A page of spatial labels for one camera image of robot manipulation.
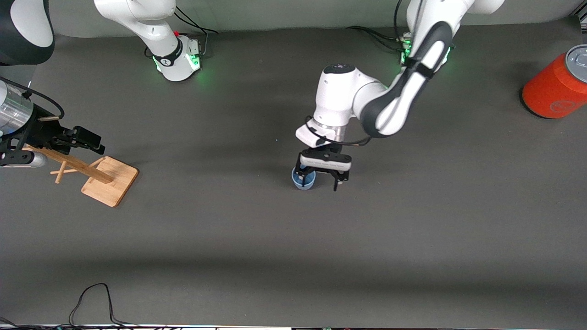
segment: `gray table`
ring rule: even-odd
[[[139,38],[60,38],[32,86],[141,174],[108,208],[80,174],[55,185],[57,164],[2,170],[0,315],[65,322],[104,281],[130,322],[586,328],[587,112],[545,120],[518,101],[580,42],[576,19],[463,27],[403,130],[348,149],[333,193],[322,175],[291,183],[294,131],[326,65],[393,79],[397,54],[369,36],[222,33],[180,83]],[[107,321],[102,291],[77,320]]]

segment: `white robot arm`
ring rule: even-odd
[[[200,68],[200,46],[176,36],[163,19],[172,16],[176,0],[94,0],[102,16],[138,35],[153,53],[157,69],[170,81],[189,78]]]
[[[336,64],[324,69],[314,116],[296,131],[296,137],[311,148],[299,155],[292,172],[298,188],[306,189],[306,178],[315,170],[332,174],[336,179],[335,189],[337,184],[346,181],[350,156],[341,158],[339,152],[340,146],[345,145],[342,141],[350,118],[357,117],[370,137],[383,138],[397,133],[406,122],[416,96],[443,64],[463,15],[468,11],[490,14],[503,2],[411,0],[407,20],[413,35],[412,49],[389,87],[353,65]],[[345,161],[341,164],[333,158]]]

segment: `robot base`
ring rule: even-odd
[[[292,180],[296,187],[300,190],[310,189],[316,180],[316,172],[321,172],[332,175],[336,191],[340,184],[349,180],[352,164],[352,158],[341,154],[341,150],[341,145],[329,144],[300,152],[292,170]]]
[[[181,55],[175,60],[172,66],[164,66],[158,63],[155,58],[157,70],[163,76],[172,82],[179,82],[188,79],[192,73],[200,70],[200,44],[198,40],[192,40],[186,36],[179,36],[178,39],[182,43]]]

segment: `silver metal cylinder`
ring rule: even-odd
[[[0,159],[4,159],[4,157],[6,157],[5,153],[2,153],[2,155],[0,156]],[[33,151],[33,159],[31,160],[30,163],[28,164],[14,164],[14,165],[4,165],[1,168],[4,169],[6,167],[11,167],[11,168],[18,168],[18,167],[43,167],[45,166],[45,164],[47,164],[47,156],[45,156],[42,153],[38,153]]]
[[[12,134],[31,118],[34,104],[18,89],[0,82],[0,132]]]

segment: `silver lid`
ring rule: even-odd
[[[577,79],[587,83],[587,45],[578,45],[566,53],[566,68]]]

